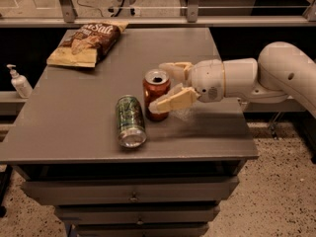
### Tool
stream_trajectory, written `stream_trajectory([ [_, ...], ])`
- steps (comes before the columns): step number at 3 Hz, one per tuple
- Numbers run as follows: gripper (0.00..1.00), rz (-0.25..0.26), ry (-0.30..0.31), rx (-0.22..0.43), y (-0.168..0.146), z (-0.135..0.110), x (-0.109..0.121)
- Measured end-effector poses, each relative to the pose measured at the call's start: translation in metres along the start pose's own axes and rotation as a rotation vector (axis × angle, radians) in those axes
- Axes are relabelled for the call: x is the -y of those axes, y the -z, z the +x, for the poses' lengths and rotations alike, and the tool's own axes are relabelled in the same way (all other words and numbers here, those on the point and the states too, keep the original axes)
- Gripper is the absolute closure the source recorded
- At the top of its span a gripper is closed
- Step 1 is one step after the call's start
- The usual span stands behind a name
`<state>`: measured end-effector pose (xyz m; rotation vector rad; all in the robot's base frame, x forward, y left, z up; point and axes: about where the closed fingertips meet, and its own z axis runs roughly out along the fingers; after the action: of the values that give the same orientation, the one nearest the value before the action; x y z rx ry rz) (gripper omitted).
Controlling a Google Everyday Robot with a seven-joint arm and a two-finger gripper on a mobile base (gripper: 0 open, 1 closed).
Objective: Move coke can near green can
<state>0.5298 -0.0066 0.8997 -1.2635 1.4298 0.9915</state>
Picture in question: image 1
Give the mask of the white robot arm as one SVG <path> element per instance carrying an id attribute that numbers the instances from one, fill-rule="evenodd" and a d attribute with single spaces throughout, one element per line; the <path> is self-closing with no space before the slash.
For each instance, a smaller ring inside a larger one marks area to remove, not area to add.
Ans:
<path id="1" fill-rule="evenodd" d="M 178 84 L 149 104 L 153 114 L 186 109 L 194 102 L 240 98 L 250 103 L 281 103 L 291 97 L 316 118 L 316 63 L 284 41 L 266 45 L 258 58 L 162 63 Z"/>

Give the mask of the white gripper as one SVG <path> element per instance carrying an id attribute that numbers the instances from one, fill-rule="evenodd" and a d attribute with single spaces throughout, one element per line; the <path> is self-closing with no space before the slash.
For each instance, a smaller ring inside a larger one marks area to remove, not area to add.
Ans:
<path id="1" fill-rule="evenodd" d="M 190 62 L 161 63 L 159 68 L 176 81 L 188 80 L 192 87 L 177 84 L 167 94 L 149 104 L 152 114 L 189 108 L 196 100 L 203 103 L 219 102 L 224 97 L 224 67 L 218 59 L 205 60 L 192 65 Z"/>

